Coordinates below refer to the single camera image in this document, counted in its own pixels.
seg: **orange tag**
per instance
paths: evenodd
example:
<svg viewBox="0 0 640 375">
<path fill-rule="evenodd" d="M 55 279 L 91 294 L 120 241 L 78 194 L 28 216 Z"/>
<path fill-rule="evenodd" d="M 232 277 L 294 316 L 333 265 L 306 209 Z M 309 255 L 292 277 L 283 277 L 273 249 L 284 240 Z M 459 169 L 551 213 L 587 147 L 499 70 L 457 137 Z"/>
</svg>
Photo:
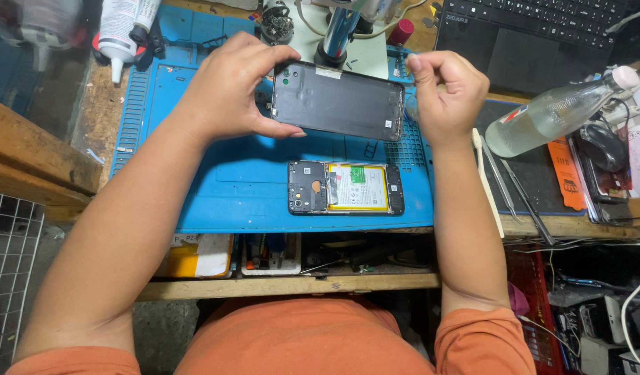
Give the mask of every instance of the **orange tag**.
<svg viewBox="0 0 640 375">
<path fill-rule="evenodd" d="M 547 146 L 549 146 L 551 160 L 554 162 L 554 169 L 556 169 L 558 185 L 563 194 L 563 203 L 577 211 L 586 208 L 579 174 L 574 167 L 572 154 L 565 137 L 558 137 L 547 143 Z"/>
</svg>

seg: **laptop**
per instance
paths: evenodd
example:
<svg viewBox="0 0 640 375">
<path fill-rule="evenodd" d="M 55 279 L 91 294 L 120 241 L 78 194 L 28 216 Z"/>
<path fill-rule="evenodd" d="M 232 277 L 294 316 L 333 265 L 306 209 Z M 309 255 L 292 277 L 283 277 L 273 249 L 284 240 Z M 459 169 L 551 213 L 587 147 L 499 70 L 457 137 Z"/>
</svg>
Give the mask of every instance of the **laptop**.
<svg viewBox="0 0 640 375">
<path fill-rule="evenodd" d="M 457 52 L 492 88 L 540 94 L 605 70 L 625 0 L 445 0 L 436 50 Z"/>
</svg>

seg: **fingernail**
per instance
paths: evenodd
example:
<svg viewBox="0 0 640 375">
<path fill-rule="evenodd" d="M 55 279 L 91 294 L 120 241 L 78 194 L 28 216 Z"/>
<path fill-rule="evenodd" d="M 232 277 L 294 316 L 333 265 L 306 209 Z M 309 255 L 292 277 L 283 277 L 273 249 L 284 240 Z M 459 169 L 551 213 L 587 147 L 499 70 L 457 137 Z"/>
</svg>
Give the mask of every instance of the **fingernail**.
<svg viewBox="0 0 640 375">
<path fill-rule="evenodd" d="M 414 53 L 408 54 L 406 62 L 408 63 L 408 67 L 410 68 L 410 70 L 412 70 L 413 72 L 417 72 L 422 68 L 422 63 L 419 62 L 419 57 L 417 57 L 417 55 L 415 55 Z"/>
</svg>

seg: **blue silicone mat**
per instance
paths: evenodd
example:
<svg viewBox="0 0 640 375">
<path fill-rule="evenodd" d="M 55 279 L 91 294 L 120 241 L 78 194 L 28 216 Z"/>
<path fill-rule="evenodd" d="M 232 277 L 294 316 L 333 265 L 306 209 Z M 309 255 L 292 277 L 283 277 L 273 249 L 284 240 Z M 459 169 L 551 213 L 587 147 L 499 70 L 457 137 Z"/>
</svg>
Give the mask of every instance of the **blue silicone mat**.
<svg viewBox="0 0 640 375">
<path fill-rule="evenodd" d="M 146 72 L 131 69 L 111 175 L 131 158 L 181 98 L 205 54 L 197 44 L 240 30 L 254 33 L 245 19 L 218 17 L 163 5 L 160 27 L 168 41 L 164 59 Z M 394 59 L 390 61 L 393 68 Z M 407 96 L 414 86 L 407 81 Z M 271 82 L 258 90 L 271 97 Z M 268 110 L 260 110 L 268 115 Z M 272 140 L 253 135 L 211 145 L 191 185 L 177 233 L 319 232 L 375 230 L 433 225 L 431 152 L 416 124 L 404 124 L 399 142 L 307 131 L 300 139 Z M 391 163 L 399 166 L 405 199 L 401 216 L 293 216 L 287 210 L 286 163 L 290 160 Z"/>
</svg>

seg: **laptop keyboard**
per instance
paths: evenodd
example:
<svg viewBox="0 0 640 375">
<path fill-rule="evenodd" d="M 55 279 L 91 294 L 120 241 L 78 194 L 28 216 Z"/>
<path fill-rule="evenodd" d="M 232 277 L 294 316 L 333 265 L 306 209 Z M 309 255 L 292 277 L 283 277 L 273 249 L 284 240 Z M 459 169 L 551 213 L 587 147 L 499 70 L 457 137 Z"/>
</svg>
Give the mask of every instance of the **laptop keyboard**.
<svg viewBox="0 0 640 375">
<path fill-rule="evenodd" d="M 509 25 L 551 39 L 610 49 L 611 25 L 623 17 L 625 3 L 613 0 L 445 0 L 444 10 Z"/>
</svg>

